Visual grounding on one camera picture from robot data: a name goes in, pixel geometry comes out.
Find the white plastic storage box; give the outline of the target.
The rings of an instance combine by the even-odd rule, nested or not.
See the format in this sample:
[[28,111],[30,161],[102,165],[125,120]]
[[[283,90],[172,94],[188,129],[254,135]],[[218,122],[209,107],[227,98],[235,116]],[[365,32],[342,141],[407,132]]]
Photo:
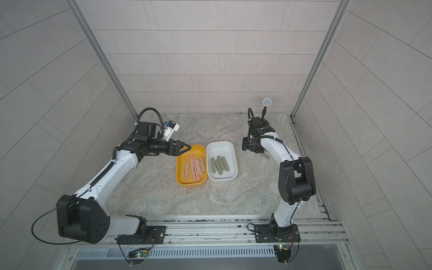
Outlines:
[[[210,179],[215,183],[224,183],[234,180],[239,172],[237,166],[237,160],[235,155],[234,145],[229,141],[217,141],[211,142],[207,147],[207,172]],[[218,172],[215,174],[212,173],[210,159],[215,158],[220,155],[224,156],[229,165],[229,172],[223,171],[222,175],[219,175]]]

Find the green knife front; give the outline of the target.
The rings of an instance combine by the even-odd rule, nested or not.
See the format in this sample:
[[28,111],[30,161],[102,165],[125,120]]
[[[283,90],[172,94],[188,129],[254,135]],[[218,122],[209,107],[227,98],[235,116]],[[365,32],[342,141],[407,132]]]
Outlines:
[[217,169],[216,169],[216,163],[215,163],[215,158],[211,158],[210,159],[210,165],[211,165],[211,172],[213,173],[213,174],[215,174],[216,172],[217,172]]

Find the pink fruit knife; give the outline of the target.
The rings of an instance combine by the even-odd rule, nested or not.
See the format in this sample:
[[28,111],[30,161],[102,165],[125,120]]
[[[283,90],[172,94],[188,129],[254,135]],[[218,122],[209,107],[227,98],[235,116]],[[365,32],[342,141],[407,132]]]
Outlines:
[[184,178],[188,179],[189,177],[189,169],[190,169],[190,164],[189,162],[186,162],[184,165]]

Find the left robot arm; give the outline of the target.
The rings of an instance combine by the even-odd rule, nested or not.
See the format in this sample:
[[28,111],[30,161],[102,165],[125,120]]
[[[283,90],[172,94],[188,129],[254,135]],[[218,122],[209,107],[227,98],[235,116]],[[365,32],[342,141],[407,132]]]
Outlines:
[[120,245],[162,244],[164,226],[148,226],[146,218],[134,215],[110,217],[103,207],[125,175],[145,157],[165,154],[180,156],[191,146],[171,139],[178,131],[174,121],[151,123],[136,119],[128,138],[113,148],[112,158],[96,176],[73,195],[63,195],[56,203],[58,234],[69,244],[97,244],[114,237]]

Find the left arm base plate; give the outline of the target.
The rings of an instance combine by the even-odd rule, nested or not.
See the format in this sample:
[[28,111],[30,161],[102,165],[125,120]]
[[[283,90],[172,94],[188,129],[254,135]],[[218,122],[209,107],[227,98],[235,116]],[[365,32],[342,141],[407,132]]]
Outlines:
[[120,235],[115,238],[120,245],[162,244],[166,226],[141,226],[133,235]]

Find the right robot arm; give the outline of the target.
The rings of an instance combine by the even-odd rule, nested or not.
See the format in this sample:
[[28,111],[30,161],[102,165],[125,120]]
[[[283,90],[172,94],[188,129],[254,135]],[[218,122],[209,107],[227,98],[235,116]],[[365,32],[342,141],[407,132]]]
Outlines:
[[273,238],[281,238],[294,230],[293,218],[297,210],[316,194],[313,164],[310,158],[291,151],[279,138],[264,116],[256,117],[248,108],[248,133],[243,138],[242,150],[257,154],[268,152],[279,164],[278,189],[280,204],[273,213],[268,230]]

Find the yellow plastic storage box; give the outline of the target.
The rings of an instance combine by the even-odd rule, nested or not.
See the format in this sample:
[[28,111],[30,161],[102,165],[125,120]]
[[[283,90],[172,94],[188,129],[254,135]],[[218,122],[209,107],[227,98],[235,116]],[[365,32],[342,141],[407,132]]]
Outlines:
[[[203,156],[205,159],[205,172],[201,175],[201,180],[195,182],[192,173],[191,173],[191,167],[189,169],[189,177],[188,179],[184,178],[184,170],[185,170],[185,163],[189,162],[190,164],[190,155],[195,155],[197,159],[200,160],[200,157]],[[201,186],[205,183],[207,179],[207,157],[206,157],[206,151],[204,146],[202,145],[191,145],[191,150],[178,156],[177,157],[177,166],[176,166],[176,181],[179,185],[183,187],[196,187]]]

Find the long pink ceramic knife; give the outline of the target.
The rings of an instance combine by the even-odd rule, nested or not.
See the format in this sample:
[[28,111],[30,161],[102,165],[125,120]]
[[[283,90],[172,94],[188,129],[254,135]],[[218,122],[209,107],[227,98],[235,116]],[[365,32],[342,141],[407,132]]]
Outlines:
[[190,155],[190,167],[191,167],[191,173],[193,180],[197,182],[199,180],[199,177],[196,173],[196,166],[195,166],[195,155]]

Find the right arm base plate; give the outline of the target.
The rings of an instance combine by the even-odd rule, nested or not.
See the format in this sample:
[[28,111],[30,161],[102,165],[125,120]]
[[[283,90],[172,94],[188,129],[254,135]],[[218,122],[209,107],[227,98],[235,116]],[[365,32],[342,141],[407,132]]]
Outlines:
[[253,229],[249,230],[254,233],[257,243],[300,243],[300,233],[298,226],[293,224],[291,226],[281,228],[275,223],[269,225],[253,225]]

